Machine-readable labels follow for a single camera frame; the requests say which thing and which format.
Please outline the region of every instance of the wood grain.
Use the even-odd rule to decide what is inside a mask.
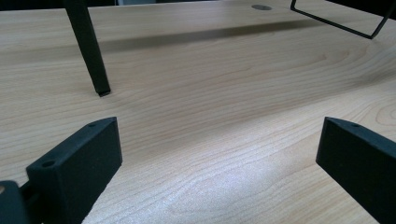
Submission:
[[[64,10],[0,12],[0,178],[117,116],[124,162],[84,223],[375,223],[315,157],[326,116],[396,140],[396,22],[371,41],[289,3],[90,9],[104,98]]]

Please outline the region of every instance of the black wire frame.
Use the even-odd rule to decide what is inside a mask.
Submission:
[[[328,20],[323,19],[323,18],[321,18],[321,17],[318,17],[318,16],[315,16],[315,15],[309,14],[309,13],[307,13],[307,12],[301,11],[300,9],[297,9],[297,8],[295,7],[296,1],[297,1],[297,0],[292,0],[292,1],[291,1],[290,9],[291,9],[292,11],[301,13],[301,14],[303,14],[303,15],[305,15],[305,16],[307,16],[307,17],[310,17],[310,18],[312,18],[312,19],[315,19],[315,20],[317,20],[317,21],[322,21],[322,22],[324,22],[324,23],[330,24],[330,25],[335,26],[335,27],[337,27],[337,28],[340,28],[340,29],[342,29],[342,30],[348,31],[348,32],[350,32],[350,33],[352,33],[352,34],[360,35],[360,36],[365,37],[365,38],[368,38],[368,39],[374,39],[374,37],[375,37],[376,35],[378,35],[379,31],[382,29],[382,27],[384,26],[385,22],[389,19],[390,15],[392,14],[392,12],[393,12],[393,11],[395,10],[395,8],[396,8],[396,0],[394,0],[393,3],[391,4],[389,10],[388,10],[387,13],[385,14],[385,16],[384,16],[384,18],[382,19],[382,21],[378,24],[378,26],[376,27],[376,29],[374,30],[374,32],[373,32],[371,35],[367,35],[367,34],[365,34],[365,33],[362,33],[362,32],[360,32],[360,31],[351,29],[351,28],[349,28],[349,27],[346,27],[346,26],[344,26],[344,25],[338,24],[338,23],[336,23],[336,22],[328,21]]]

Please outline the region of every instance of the circular hole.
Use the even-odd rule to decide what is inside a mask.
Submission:
[[[55,164],[55,161],[46,161],[41,166],[42,167],[50,167],[53,164]]]
[[[251,7],[253,7],[254,9],[257,9],[257,10],[264,10],[264,11],[268,11],[268,10],[272,9],[271,7],[263,6],[263,5],[253,5]]]

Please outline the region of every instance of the wooden table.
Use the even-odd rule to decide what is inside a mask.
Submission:
[[[1,12],[0,178],[23,184],[28,164],[117,116],[123,164],[84,223],[375,222],[315,158],[326,116],[396,140],[396,22],[368,40],[289,4],[90,9],[104,98],[64,9]],[[376,26],[325,4],[300,8]]]

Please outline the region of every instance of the black 3d-printed part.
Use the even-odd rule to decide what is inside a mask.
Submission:
[[[81,223],[122,163],[117,119],[90,123],[26,168],[44,223]]]
[[[380,223],[396,223],[396,143],[326,118],[317,163]]]
[[[30,224],[20,189],[14,181],[0,181],[0,223]]]
[[[72,24],[79,49],[87,64],[93,86],[99,96],[110,93],[105,65],[93,30],[85,0],[64,0],[64,7]]]

